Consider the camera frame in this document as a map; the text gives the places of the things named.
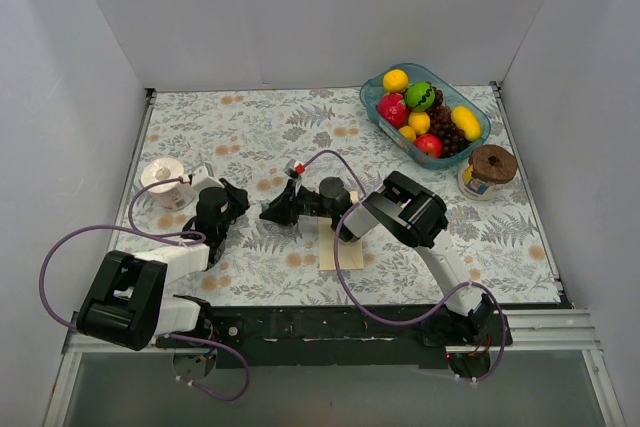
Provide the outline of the beige paper envelope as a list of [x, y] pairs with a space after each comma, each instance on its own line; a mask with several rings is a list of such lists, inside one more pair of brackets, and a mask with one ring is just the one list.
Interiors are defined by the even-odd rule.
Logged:
[[[331, 228], [331, 219], [321, 217], [318, 219], [319, 235], [319, 270], [335, 271], [334, 259], [334, 234]], [[339, 242], [339, 262], [342, 271], [362, 270], [364, 268], [364, 254], [361, 241], [353, 243]]]

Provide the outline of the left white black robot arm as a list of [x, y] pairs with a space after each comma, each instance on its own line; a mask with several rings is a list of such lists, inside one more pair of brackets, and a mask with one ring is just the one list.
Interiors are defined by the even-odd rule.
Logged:
[[196, 214], [183, 227], [180, 242], [147, 252], [113, 250], [105, 255], [76, 319], [89, 337], [139, 351], [158, 335], [178, 332], [193, 347], [213, 333], [204, 305], [166, 287], [217, 263], [230, 227], [249, 209], [248, 193], [224, 179], [198, 189]]

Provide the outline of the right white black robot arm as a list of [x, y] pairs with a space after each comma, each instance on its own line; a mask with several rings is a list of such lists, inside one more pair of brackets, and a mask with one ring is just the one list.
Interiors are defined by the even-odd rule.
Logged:
[[[331, 220], [332, 256], [339, 282], [364, 315], [388, 326], [418, 324], [425, 333], [435, 334], [447, 343], [487, 346], [495, 338], [489, 332], [489, 321], [501, 309], [487, 288], [470, 279], [447, 232], [446, 205], [429, 189], [394, 171], [377, 190], [354, 201], [337, 177], [323, 179], [316, 191], [291, 179], [278, 197], [263, 205], [259, 218], [289, 226], [301, 216]], [[412, 248], [443, 292], [444, 298], [427, 313], [405, 321], [385, 319], [361, 305], [350, 291], [340, 266], [339, 248], [361, 239], [377, 226]]]

